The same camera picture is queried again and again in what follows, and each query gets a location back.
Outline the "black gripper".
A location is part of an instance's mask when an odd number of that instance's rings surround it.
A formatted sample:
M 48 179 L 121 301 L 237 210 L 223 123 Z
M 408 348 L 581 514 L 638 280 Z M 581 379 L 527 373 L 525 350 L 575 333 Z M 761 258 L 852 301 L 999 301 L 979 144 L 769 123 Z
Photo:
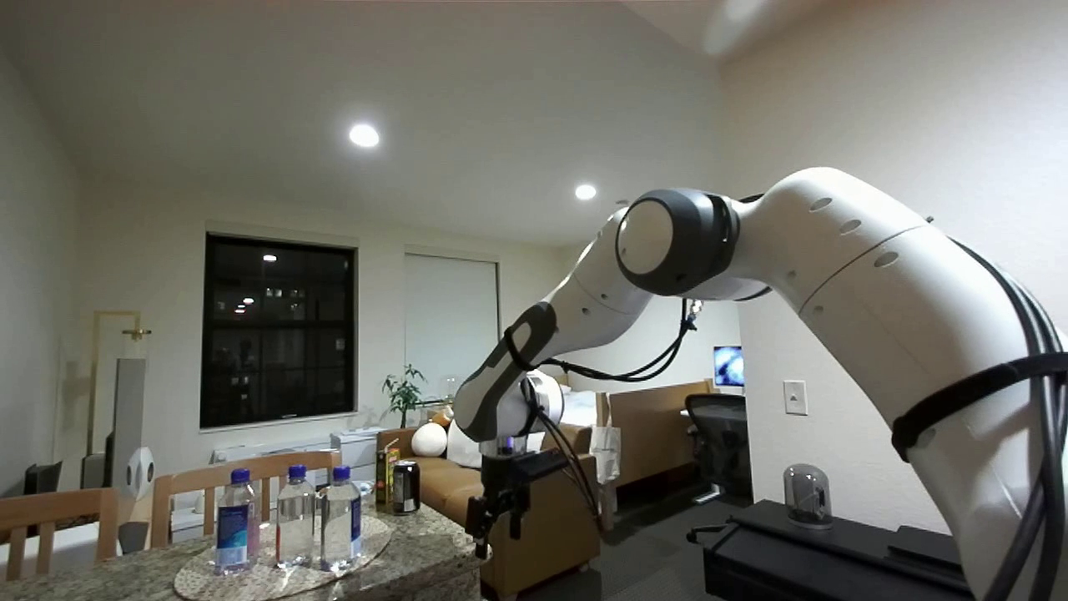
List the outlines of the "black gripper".
M 463 532 L 487 545 L 487 535 L 499 517 L 507 517 L 507 535 L 517 537 L 525 514 L 531 510 L 531 484 L 560 472 L 563 453 L 483 453 L 482 458 L 482 493 L 466 501 Z

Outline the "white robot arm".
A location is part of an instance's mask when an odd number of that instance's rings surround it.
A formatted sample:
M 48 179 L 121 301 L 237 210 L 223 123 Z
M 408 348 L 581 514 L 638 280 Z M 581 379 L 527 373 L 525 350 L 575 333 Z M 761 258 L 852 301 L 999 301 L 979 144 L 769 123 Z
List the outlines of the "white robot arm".
M 886 189 L 806 168 L 735 199 L 695 188 L 606 216 L 575 271 L 460 384 L 475 442 L 527 435 L 522 379 L 620 338 L 654 296 L 780 293 L 891 426 L 940 510 L 970 594 L 1068 597 L 1066 343 L 1046 308 Z

